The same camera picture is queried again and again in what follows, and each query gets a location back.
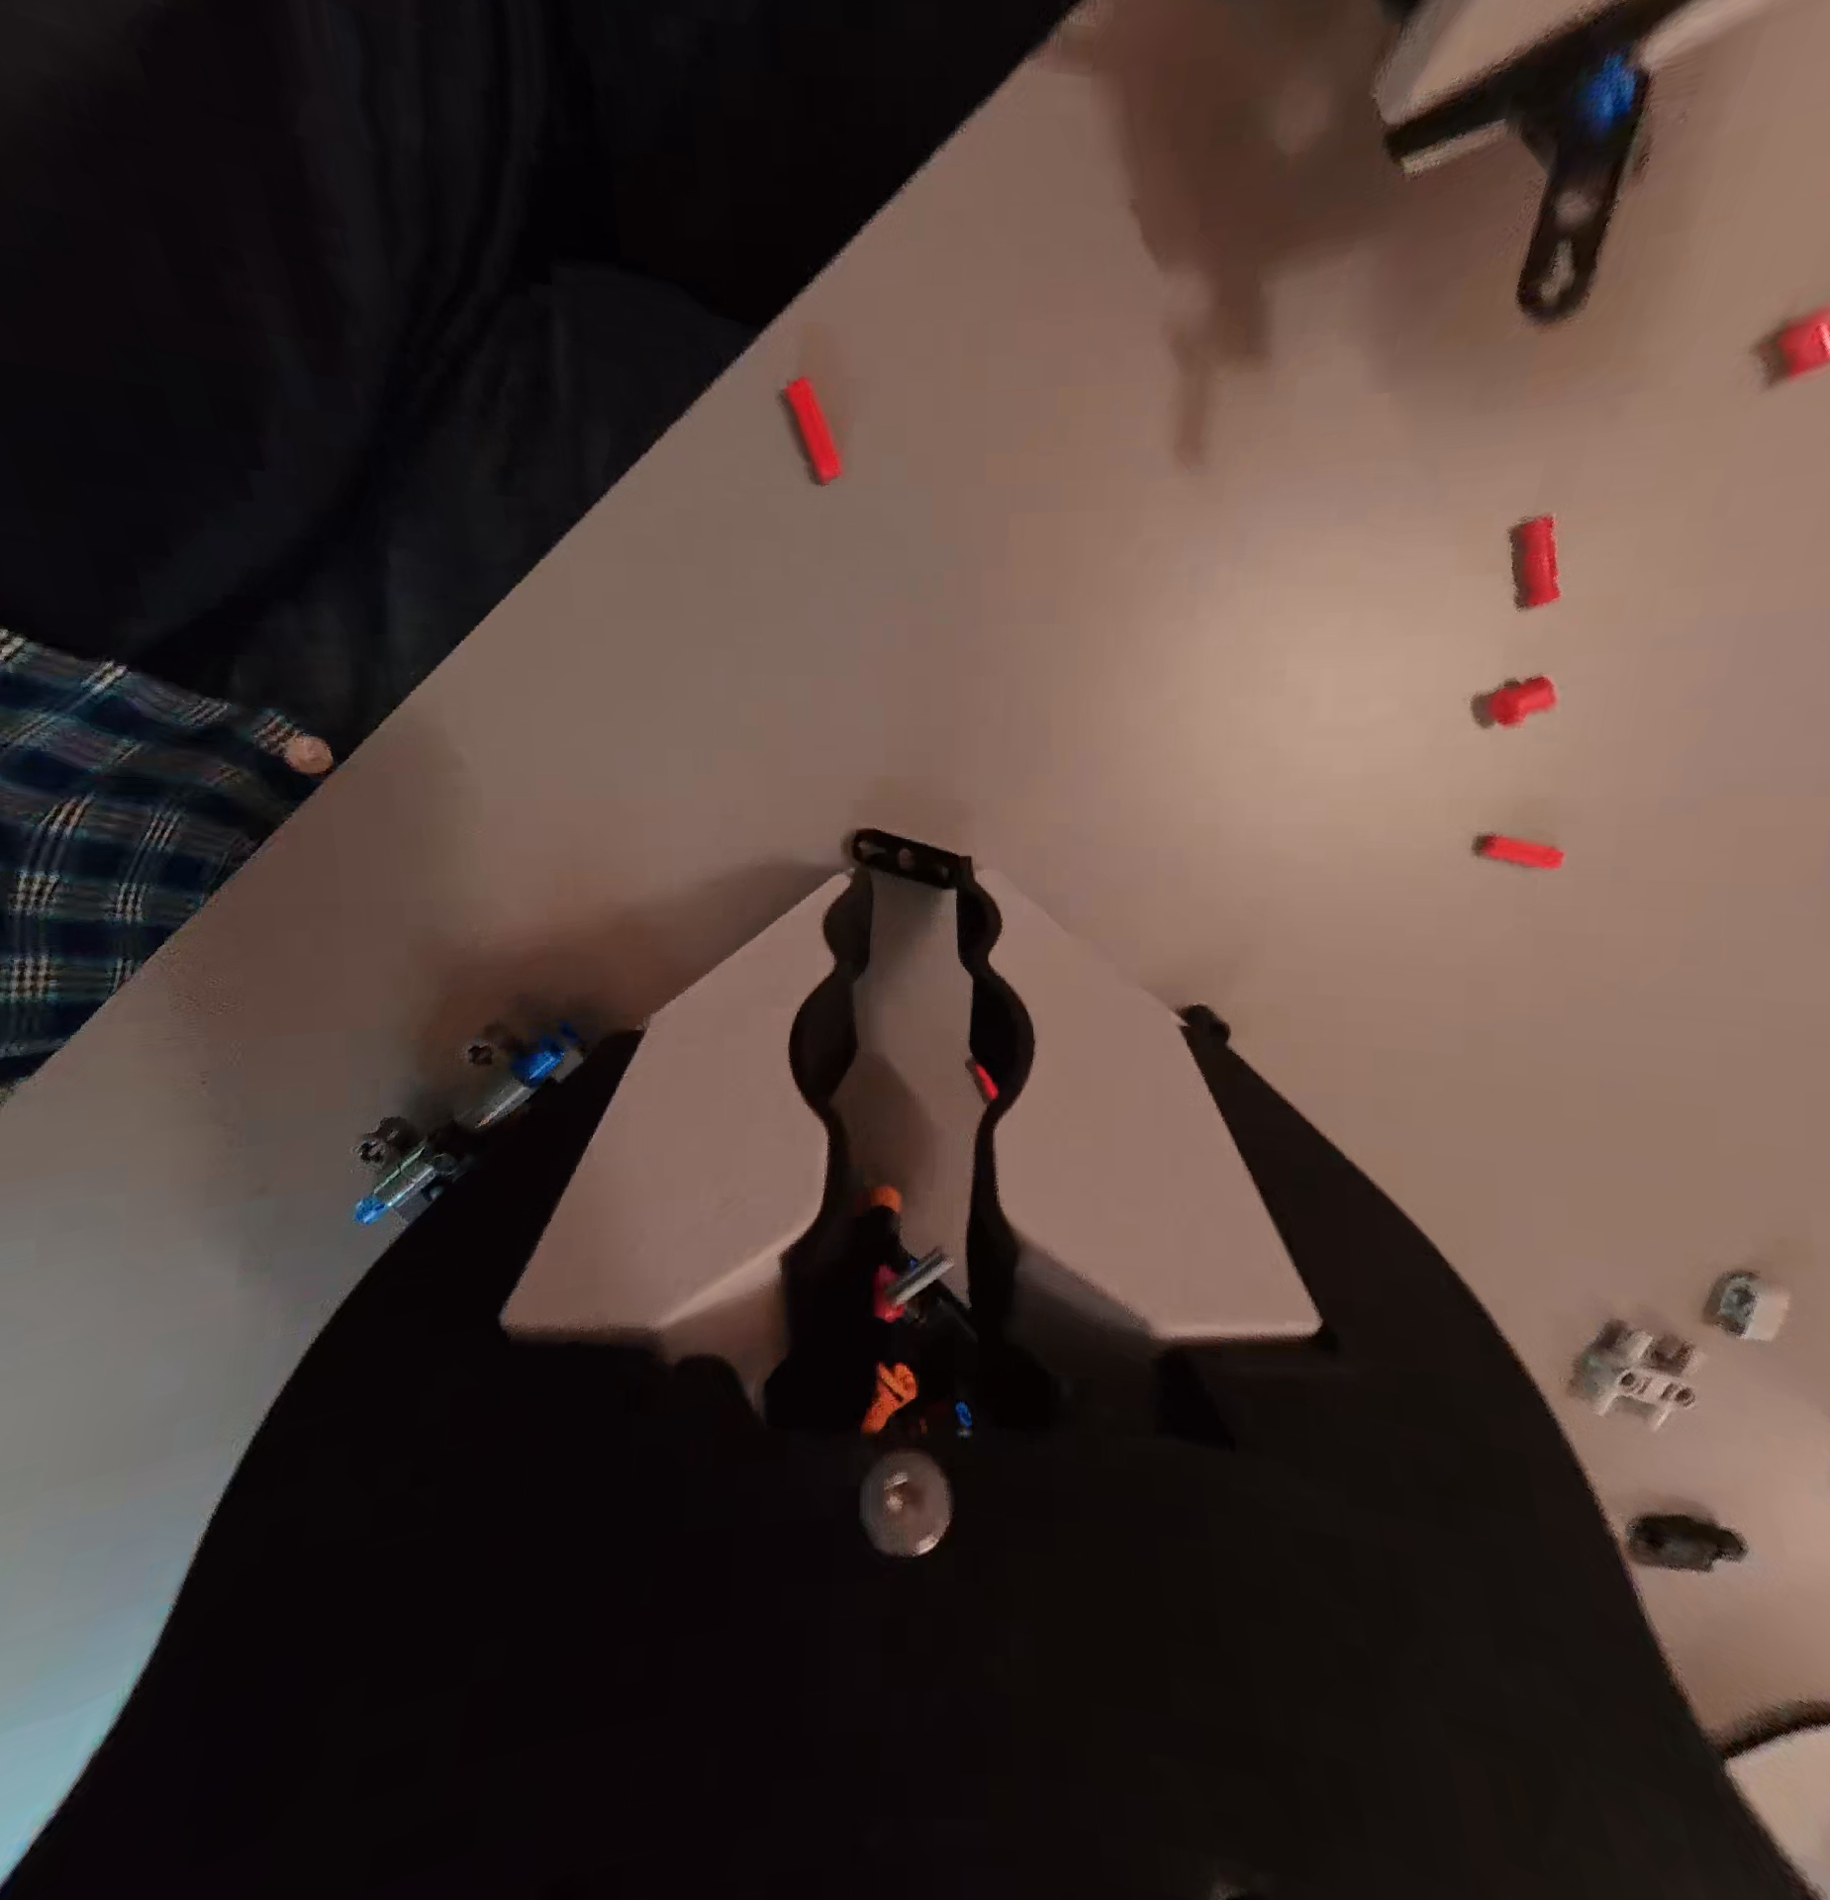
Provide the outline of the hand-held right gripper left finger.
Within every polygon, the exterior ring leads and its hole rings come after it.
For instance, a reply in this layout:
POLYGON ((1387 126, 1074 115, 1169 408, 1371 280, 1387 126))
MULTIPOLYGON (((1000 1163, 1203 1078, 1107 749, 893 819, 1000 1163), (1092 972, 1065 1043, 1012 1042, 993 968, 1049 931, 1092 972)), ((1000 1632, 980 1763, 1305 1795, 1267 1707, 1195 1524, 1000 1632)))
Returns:
POLYGON ((500 1310, 508 1338, 719 1360, 761 1394, 853 1198, 836 1096, 873 895, 835 873, 650 1020, 500 1310))

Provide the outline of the blue plaid shirt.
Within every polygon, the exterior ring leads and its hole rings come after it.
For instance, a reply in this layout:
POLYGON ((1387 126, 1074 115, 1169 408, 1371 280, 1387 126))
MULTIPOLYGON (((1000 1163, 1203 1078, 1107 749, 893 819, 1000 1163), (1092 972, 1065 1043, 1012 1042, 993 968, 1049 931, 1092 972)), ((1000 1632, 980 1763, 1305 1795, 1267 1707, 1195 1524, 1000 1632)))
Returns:
POLYGON ((0 1104, 334 764, 275 711, 0 625, 0 1104))

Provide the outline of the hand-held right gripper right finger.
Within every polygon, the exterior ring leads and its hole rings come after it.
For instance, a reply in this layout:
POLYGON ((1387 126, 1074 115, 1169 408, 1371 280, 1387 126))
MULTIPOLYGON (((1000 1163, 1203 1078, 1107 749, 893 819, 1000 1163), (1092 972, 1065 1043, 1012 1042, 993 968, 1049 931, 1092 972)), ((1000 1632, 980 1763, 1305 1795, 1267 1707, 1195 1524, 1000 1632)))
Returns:
POLYGON ((1009 1339, 1080 1423, 1145 1428, 1181 1348, 1267 1352, 1323 1315, 1213 1103, 1181 1013, 1005 871, 988 973, 1023 1009, 1000 1080, 995 1211, 1015 1242, 1009 1339))

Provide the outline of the short black lego liftarm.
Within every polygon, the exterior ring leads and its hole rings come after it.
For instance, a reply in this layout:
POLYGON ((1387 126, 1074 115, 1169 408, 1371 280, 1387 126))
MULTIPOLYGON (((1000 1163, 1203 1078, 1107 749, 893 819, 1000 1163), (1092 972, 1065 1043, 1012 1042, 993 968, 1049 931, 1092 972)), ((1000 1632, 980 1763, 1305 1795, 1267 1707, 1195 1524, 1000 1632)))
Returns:
POLYGON ((950 893, 973 885, 973 867, 967 856, 875 825, 853 831, 848 855, 853 867, 905 885, 950 893))

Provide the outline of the black lego connector block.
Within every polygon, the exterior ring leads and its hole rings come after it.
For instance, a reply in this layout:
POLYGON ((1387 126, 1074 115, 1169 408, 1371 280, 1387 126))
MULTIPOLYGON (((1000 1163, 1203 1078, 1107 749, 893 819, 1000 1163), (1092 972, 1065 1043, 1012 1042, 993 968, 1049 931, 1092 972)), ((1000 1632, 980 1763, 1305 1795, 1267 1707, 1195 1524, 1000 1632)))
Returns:
POLYGON ((1750 1542, 1732 1527, 1691 1513, 1645 1513, 1622 1533, 1625 1555, 1645 1569, 1709 1576, 1721 1565, 1740 1565, 1750 1542))

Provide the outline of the grey lego double-pin connector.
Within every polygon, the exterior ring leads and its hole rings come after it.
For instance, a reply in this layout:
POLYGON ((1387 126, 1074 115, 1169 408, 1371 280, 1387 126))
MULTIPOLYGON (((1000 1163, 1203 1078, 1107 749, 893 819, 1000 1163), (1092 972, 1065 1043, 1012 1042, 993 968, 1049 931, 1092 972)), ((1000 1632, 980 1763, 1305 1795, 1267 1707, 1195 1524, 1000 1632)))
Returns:
POLYGON ((1597 1416, 1625 1415, 1658 1432, 1698 1408, 1698 1364, 1689 1338, 1609 1318, 1574 1356, 1567 1391, 1597 1416))

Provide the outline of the black lego gear rack assembly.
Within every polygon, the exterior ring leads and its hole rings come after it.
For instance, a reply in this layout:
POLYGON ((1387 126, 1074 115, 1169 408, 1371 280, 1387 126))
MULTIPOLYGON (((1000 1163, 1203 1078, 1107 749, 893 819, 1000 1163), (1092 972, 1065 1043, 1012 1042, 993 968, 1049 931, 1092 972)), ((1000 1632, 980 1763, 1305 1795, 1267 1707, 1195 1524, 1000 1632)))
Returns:
POLYGON ((1386 126, 1386 150, 1402 173, 1504 136, 1540 162, 1544 195, 1517 280, 1517 306, 1535 324, 1567 321, 1592 292, 1646 115, 1645 35, 1627 14, 1577 21, 1495 77, 1386 126))

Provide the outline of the dark trousers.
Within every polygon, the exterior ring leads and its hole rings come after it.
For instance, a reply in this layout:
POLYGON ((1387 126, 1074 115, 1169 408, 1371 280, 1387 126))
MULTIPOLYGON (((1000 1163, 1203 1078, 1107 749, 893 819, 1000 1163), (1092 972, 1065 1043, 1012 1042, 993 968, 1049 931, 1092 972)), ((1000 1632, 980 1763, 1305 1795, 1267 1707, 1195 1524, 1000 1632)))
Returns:
POLYGON ((356 748, 1070 4, 0 4, 0 613, 356 748))

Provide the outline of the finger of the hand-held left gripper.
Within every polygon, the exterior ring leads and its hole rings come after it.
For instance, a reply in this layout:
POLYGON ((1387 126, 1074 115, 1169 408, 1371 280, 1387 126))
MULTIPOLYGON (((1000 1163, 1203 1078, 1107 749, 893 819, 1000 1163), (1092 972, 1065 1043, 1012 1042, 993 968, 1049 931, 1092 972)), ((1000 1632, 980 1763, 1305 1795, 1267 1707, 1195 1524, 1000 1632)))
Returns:
POLYGON ((1383 2, 1395 38, 1373 82, 1400 128, 1598 11, 1597 2, 1383 2))
POLYGON ((1767 2, 1678 2, 1635 39, 1638 66, 1668 66, 1763 15, 1767 2))

